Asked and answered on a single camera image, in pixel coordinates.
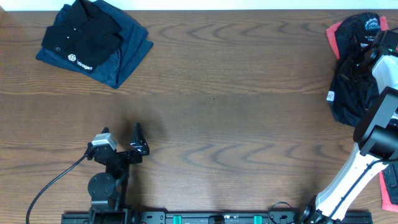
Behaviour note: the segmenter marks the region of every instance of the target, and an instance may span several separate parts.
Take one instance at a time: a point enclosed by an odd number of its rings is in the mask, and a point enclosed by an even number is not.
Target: folded black shirt
[[[91,73],[118,49],[120,29],[97,6],[77,0],[65,21],[47,27],[42,46]]]

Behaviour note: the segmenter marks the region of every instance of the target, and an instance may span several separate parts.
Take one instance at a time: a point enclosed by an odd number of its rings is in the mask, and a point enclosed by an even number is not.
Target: white tag
[[[334,91],[329,91],[328,97],[326,97],[326,100],[329,102],[333,102],[335,100],[335,92]]]

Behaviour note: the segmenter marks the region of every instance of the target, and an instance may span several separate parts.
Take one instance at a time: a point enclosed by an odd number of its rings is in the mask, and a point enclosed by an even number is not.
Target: stacked folded shirt
[[[37,60],[119,88],[153,42],[133,18],[103,0],[76,0],[47,28]]]

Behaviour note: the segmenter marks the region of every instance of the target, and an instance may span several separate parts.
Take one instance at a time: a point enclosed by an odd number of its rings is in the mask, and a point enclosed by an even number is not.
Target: round black joint
[[[88,193],[91,197],[109,197],[115,188],[115,179],[111,174],[102,172],[96,174],[88,182]]]

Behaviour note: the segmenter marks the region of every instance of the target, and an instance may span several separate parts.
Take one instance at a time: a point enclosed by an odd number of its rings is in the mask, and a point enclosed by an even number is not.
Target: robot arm
[[[359,63],[348,61],[346,66],[351,68],[342,69],[354,76],[357,73],[357,77],[366,70],[371,72],[380,96],[355,129],[355,144],[349,159],[331,184],[316,196],[308,223],[322,223],[326,217],[336,222],[344,219],[348,207],[366,184],[388,166],[386,161],[398,158],[398,129],[388,126],[391,119],[398,118],[397,45],[398,34],[380,32]]]

